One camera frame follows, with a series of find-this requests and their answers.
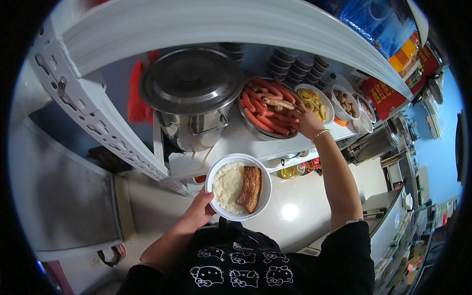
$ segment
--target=blue wall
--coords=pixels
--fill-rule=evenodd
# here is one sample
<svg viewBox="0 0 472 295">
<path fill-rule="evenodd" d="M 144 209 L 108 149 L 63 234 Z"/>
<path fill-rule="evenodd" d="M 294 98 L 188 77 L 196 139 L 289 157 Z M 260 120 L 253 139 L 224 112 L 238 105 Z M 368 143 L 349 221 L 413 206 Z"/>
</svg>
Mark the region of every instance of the blue wall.
<svg viewBox="0 0 472 295">
<path fill-rule="evenodd" d="M 464 105 L 449 69 L 446 70 L 443 90 L 444 102 L 440 105 L 442 112 L 437 116 L 441 127 L 441 139 L 433 139 L 426 121 L 428 114 L 419 103 L 405 109 L 408 117 L 418 122 L 415 130 L 419 133 L 420 139 L 415 141 L 416 159 L 420 165 L 426 165 L 433 203 L 445 202 L 462 193 L 455 167 L 455 130 L 457 114 Z"/>
</svg>

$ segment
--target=cabinet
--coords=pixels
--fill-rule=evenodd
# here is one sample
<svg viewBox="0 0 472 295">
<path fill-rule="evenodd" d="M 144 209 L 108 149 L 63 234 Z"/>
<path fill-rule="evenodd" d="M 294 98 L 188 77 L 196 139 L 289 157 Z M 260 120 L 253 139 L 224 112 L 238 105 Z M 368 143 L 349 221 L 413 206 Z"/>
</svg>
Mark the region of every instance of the cabinet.
<svg viewBox="0 0 472 295">
<path fill-rule="evenodd" d="M 413 99 L 400 75 L 370 43 L 332 15 L 302 0 L 114 0 L 90 9 L 83 1 L 65 0 L 40 28 L 27 60 L 44 89 L 95 140 L 139 172 L 191 196 L 181 180 L 206 174 L 214 161 L 226 154 L 246 152 L 264 161 L 313 145 L 302 136 L 261 142 L 245 130 L 233 112 L 230 116 L 235 116 L 235 123 L 203 167 L 205 152 L 174 154 L 165 163 L 157 124 L 152 153 L 107 96 L 99 70 L 147 51 L 221 41 L 320 54 L 376 77 Z M 328 128 L 337 140 L 355 134 L 351 127 L 335 123 Z"/>
</svg>

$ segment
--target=white tile floor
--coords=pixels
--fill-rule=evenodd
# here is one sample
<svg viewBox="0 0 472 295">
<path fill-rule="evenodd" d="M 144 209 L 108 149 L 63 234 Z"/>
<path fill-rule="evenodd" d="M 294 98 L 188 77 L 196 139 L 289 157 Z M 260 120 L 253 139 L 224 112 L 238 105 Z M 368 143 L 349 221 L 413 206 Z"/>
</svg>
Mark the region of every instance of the white tile floor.
<svg viewBox="0 0 472 295">
<path fill-rule="evenodd" d="M 349 168 L 361 197 L 368 199 L 387 191 L 379 158 L 359 166 L 351 164 Z M 279 244 L 283 252 L 298 251 L 328 232 L 331 213 L 323 177 L 313 172 L 284 180 L 273 174 L 272 182 L 273 194 L 268 208 L 257 218 L 244 223 L 246 228 L 265 233 Z M 190 198 L 160 188 L 144 175 L 130 179 L 128 188 L 137 236 L 125 243 L 126 258 L 114 267 L 121 278 L 192 202 Z"/>
</svg>

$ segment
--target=white plastic bowl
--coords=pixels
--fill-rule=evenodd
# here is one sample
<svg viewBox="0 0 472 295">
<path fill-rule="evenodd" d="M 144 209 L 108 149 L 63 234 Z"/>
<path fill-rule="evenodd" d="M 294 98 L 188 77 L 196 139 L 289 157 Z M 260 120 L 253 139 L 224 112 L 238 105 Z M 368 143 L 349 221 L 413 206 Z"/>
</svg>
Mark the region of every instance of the white plastic bowl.
<svg viewBox="0 0 472 295">
<path fill-rule="evenodd" d="M 354 107 L 354 110 L 357 114 L 357 117 L 352 117 L 351 115 L 349 115 L 344 109 L 343 107 L 341 106 L 341 103 L 336 99 L 336 96 L 334 96 L 334 90 L 340 90 L 342 93 L 346 93 L 347 94 L 347 101 L 348 102 L 352 102 L 353 104 L 353 107 Z M 358 120 L 360 115 L 361 115 L 361 110 L 359 109 L 359 105 L 357 104 L 357 101 L 354 99 L 354 97 L 352 96 L 352 94 L 347 90 L 345 89 L 344 87 L 342 87 L 341 85 L 337 85 L 337 84 L 334 84 L 331 88 L 330 88 L 330 92 L 331 92 L 331 102 L 333 104 L 333 108 L 334 108 L 334 114 L 340 118 L 341 120 L 343 121 L 350 121 L 350 120 Z"/>
<path fill-rule="evenodd" d="M 298 89 L 300 88 L 313 90 L 318 94 L 318 99 L 326 107 L 326 120 L 324 120 L 323 124 L 328 125 L 332 123 L 334 121 L 334 108 L 331 102 L 329 101 L 328 97 L 326 96 L 326 94 L 324 94 L 323 91 L 321 91 L 320 89 L 310 84 L 298 84 L 297 86 L 295 86 L 294 90 L 297 94 L 298 94 Z"/>
<path fill-rule="evenodd" d="M 364 111 L 361 112 L 359 120 L 353 120 L 353 126 L 359 134 L 372 133 L 374 131 L 371 119 Z"/>
<path fill-rule="evenodd" d="M 360 100 L 363 100 L 365 102 L 365 104 L 369 107 L 369 109 L 371 110 L 371 114 L 374 116 L 374 120 L 371 120 L 370 117 L 369 117 L 369 120 L 371 120 L 372 123 L 377 122 L 377 118 L 375 117 L 375 112 L 374 112 L 374 109 L 372 108 L 371 104 L 362 95 L 357 94 L 357 98 L 360 99 Z M 359 108 L 361 109 L 362 112 L 365 112 L 360 104 L 359 104 Z"/>
<path fill-rule="evenodd" d="M 265 169 L 264 165 L 255 157 L 246 155 L 246 154 L 230 154 L 219 159 L 213 166 L 210 168 L 210 171 L 207 174 L 207 180 L 205 183 L 205 190 L 207 193 L 212 192 L 213 189 L 213 179 L 215 177 L 216 172 L 226 164 L 234 163 L 234 162 L 242 162 L 245 166 L 253 166 L 259 167 L 261 169 L 261 176 L 262 176 L 262 184 L 261 184 L 261 194 L 259 197 L 259 204 L 257 204 L 257 208 L 253 214 L 241 214 L 235 215 L 226 211 L 225 209 L 221 208 L 218 205 L 218 202 L 213 199 L 210 202 L 210 206 L 215 210 L 216 213 L 221 215 L 222 217 L 232 220 L 232 221 L 246 221 L 249 219 L 253 219 L 257 215 L 259 215 L 269 204 L 270 195 L 272 194 L 272 180 L 270 178 L 269 173 Z"/>
</svg>

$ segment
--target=rice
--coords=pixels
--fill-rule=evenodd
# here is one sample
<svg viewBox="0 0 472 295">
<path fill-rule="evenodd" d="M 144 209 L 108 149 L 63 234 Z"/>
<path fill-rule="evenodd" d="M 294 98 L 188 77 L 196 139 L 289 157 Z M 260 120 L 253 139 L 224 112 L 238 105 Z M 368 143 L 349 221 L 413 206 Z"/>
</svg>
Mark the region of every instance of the rice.
<svg viewBox="0 0 472 295">
<path fill-rule="evenodd" d="M 243 182 L 244 163 L 229 163 L 216 172 L 212 191 L 221 208 L 235 215 L 247 214 L 245 207 L 235 203 L 243 190 Z"/>
</svg>

